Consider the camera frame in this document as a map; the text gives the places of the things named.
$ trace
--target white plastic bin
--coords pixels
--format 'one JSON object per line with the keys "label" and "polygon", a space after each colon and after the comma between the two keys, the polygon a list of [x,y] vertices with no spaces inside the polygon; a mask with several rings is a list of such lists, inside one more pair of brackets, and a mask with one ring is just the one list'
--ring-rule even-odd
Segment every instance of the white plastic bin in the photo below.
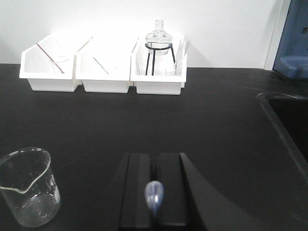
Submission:
{"label": "white plastic bin", "polygon": [[76,54],[76,79],[87,92],[127,93],[135,39],[95,36]]}
{"label": "white plastic bin", "polygon": [[67,57],[68,60],[58,63],[61,73],[50,58],[36,44],[22,52],[20,78],[27,78],[32,90],[41,91],[75,91],[81,84],[76,80],[74,69],[74,54],[68,53],[53,35],[49,35],[38,44],[53,59],[59,56]]}
{"label": "white plastic bin", "polygon": [[[173,66],[172,53],[169,50],[166,55],[155,57],[154,75],[152,76],[152,58],[150,55],[148,73],[145,75],[148,49],[145,47],[145,36],[138,39],[137,44],[131,55],[131,74],[130,80],[134,81],[134,86],[139,94],[171,94],[180,95],[181,88],[185,86],[187,55],[184,56],[181,64],[181,75],[168,76],[166,69]],[[173,37],[174,55],[177,55],[179,43],[184,39],[183,36]]]}

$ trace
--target black countertop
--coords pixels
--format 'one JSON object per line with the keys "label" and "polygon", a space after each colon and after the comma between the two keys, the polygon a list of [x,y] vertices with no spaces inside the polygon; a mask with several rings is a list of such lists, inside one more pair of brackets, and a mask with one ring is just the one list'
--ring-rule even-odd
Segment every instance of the black countertop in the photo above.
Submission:
{"label": "black countertop", "polygon": [[[62,197],[58,215],[32,230],[75,230],[123,153],[155,160],[165,152],[186,153],[217,198],[229,202],[209,230],[247,230],[229,219],[230,206],[259,230],[308,230],[308,184],[257,100],[273,91],[307,96],[306,82],[259,69],[188,68],[185,88],[172,96],[134,88],[89,93],[82,86],[34,92],[18,76],[19,65],[0,65],[0,157],[24,147],[49,151]],[[0,230],[27,230],[2,197]]]}

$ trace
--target black wire stand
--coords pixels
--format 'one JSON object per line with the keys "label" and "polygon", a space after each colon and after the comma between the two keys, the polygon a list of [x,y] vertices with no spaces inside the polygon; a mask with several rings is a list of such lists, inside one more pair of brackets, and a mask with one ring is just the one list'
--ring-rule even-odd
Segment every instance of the black wire stand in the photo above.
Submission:
{"label": "black wire stand", "polygon": [[[148,48],[148,49],[150,49],[150,50],[153,50],[152,76],[154,75],[155,53],[156,53],[156,51],[163,51],[163,50],[171,49],[172,58],[173,58],[173,63],[175,63],[175,57],[174,57],[174,52],[173,52],[172,43],[170,43],[169,46],[163,47],[163,48],[153,48],[153,47],[150,47],[150,46],[146,43],[146,44],[145,44],[145,47]],[[147,60],[147,62],[146,62],[145,75],[148,75],[149,60],[150,60],[150,51],[149,51],[149,54],[148,54],[148,60]]]}

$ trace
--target white wall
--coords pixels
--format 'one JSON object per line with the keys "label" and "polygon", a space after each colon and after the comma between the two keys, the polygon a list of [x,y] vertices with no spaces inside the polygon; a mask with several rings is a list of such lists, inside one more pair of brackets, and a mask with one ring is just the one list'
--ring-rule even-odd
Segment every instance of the white wall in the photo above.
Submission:
{"label": "white wall", "polygon": [[57,30],[167,32],[192,42],[190,67],[263,68],[283,0],[0,0],[0,63],[20,63],[21,52]]}

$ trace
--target black rack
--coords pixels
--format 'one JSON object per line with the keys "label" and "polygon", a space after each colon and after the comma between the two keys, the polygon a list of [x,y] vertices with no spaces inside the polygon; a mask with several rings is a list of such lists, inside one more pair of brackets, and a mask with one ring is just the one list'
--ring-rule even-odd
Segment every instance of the black rack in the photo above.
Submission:
{"label": "black rack", "polygon": [[[175,63],[175,57],[174,57],[174,52],[173,52],[173,47],[172,47],[172,43],[168,43],[169,45],[167,47],[163,47],[163,48],[154,48],[154,47],[150,47],[147,43],[145,44],[145,47],[153,50],[153,61],[152,61],[152,76],[154,75],[154,65],[155,65],[155,53],[156,51],[164,51],[164,50],[168,50],[171,49],[172,52],[172,58],[173,58],[173,63]],[[146,62],[146,70],[145,70],[145,75],[148,74],[148,69],[149,69],[149,60],[150,60],[150,51],[148,54],[148,60]]]}
{"label": "black rack", "polygon": [[[164,186],[156,219],[144,197],[151,180]],[[205,231],[208,200],[203,201],[208,189],[203,187],[204,181],[184,153],[160,153],[154,162],[149,154],[124,154],[115,177],[80,231]]]}

